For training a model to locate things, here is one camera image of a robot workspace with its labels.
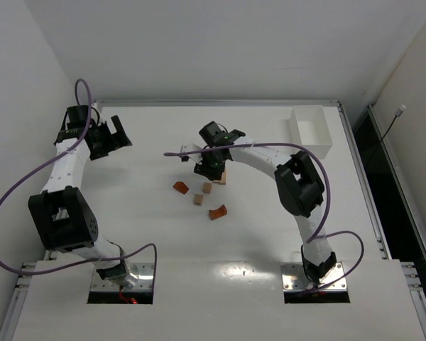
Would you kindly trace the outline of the long engraved wood block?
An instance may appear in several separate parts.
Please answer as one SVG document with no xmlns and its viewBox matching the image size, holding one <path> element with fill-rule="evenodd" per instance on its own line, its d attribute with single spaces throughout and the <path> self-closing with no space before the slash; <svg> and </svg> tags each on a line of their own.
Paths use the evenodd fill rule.
<svg viewBox="0 0 426 341">
<path fill-rule="evenodd" d="M 222 172 L 221 178 L 219 180 L 213 180 L 212 182 L 218 185 L 226 185 L 226 169 L 224 169 Z"/>
</svg>

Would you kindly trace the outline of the light wood cube letter H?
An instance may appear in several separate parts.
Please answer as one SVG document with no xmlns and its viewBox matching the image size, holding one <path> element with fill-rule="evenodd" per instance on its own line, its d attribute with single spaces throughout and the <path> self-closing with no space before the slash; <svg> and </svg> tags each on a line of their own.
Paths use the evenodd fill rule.
<svg viewBox="0 0 426 341">
<path fill-rule="evenodd" d="M 212 192 L 213 184 L 205 182 L 202 186 L 202 192 L 206 194 L 210 194 Z"/>
</svg>

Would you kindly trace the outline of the light wood cube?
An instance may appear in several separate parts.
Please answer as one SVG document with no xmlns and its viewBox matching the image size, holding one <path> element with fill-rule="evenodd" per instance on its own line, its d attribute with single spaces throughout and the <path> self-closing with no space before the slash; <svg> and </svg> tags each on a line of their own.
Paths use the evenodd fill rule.
<svg viewBox="0 0 426 341">
<path fill-rule="evenodd" d="M 204 196 L 203 195 L 195 194 L 194 198 L 193 198 L 193 204 L 194 205 L 198 205 L 198 206 L 202 206 L 203 200 L 204 200 Z"/>
</svg>

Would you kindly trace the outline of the orange triangular wood block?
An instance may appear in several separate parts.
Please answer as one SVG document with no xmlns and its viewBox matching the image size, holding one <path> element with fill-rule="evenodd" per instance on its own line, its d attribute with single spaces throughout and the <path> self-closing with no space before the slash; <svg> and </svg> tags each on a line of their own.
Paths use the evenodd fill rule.
<svg viewBox="0 0 426 341">
<path fill-rule="evenodd" d="M 173 185 L 173 188 L 175 190 L 177 190 L 179 193 L 182 193 L 183 195 L 185 195 L 189 191 L 188 186 L 184 182 L 182 182 L 182 181 L 177 181 Z"/>
</svg>

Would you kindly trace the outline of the orange arch wood block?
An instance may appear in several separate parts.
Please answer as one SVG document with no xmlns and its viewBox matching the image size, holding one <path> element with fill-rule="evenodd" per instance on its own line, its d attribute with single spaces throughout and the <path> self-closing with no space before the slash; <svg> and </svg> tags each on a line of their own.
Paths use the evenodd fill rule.
<svg viewBox="0 0 426 341">
<path fill-rule="evenodd" d="M 217 220 L 221 217 L 226 216 L 228 213 L 228 210 L 225 205 L 221 205 L 219 208 L 215 210 L 209 210 L 208 215 L 211 220 Z"/>
</svg>

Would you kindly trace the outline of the white perforated plastic box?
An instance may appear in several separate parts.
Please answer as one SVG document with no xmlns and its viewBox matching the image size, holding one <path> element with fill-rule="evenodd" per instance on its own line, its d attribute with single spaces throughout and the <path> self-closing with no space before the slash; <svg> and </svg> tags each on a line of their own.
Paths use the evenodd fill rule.
<svg viewBox="0 0 426 341">
<path fill-rule="evenodd" d="M 288 127 L 292 143 L 309 149 L 320 160 L 327 157 L 332 137 L 322 106 L 294 106 Z"/>
</svg>

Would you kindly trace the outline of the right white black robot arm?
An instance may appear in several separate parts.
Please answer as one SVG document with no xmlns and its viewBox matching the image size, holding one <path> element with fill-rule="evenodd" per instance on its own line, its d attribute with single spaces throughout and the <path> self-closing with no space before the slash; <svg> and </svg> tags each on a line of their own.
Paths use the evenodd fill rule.
<svg viewBox="0 0 426 341">
<path fill-rule="evenodd" d="M 246 164 L 271 177 L 283 208 L 292 214 L 302 239 L 302 265 L 313 283 L 334 267 L 337 258 L 323 230 L 324 182 L 306 151 L 289 155 L 272 146 L 255 144 L 244 132 L 227 131 L 211 121 L 199 131 L 210 150 L 197 158 L 194 172 L 209 180 L 220 180 L 227 161 Z"/>
</svg>

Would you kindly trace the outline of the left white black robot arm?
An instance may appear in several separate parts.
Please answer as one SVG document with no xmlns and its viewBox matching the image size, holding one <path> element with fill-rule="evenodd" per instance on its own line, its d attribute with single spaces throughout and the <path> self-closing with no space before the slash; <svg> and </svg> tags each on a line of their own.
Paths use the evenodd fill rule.
<svg viewBox="0 0 426 341">
<path fill-rule="evenodd" d="M 99 225 L 81 193 L 87 161 L 131 146 L 118 116 L 107 121 L 98 111 L 87 122 L 86 105 L 67 108 L 62 128 L 55 140 L 58 160 L 42 192 L 30 196 L 28 208 L 43 246 L 48 251 L 71 253 L 92 260 L 94 269 L 104 281 L 122 288 L 131 287 L 131 269 L 123 258 L 124 250 L 99 233 Z"/>
</svg>

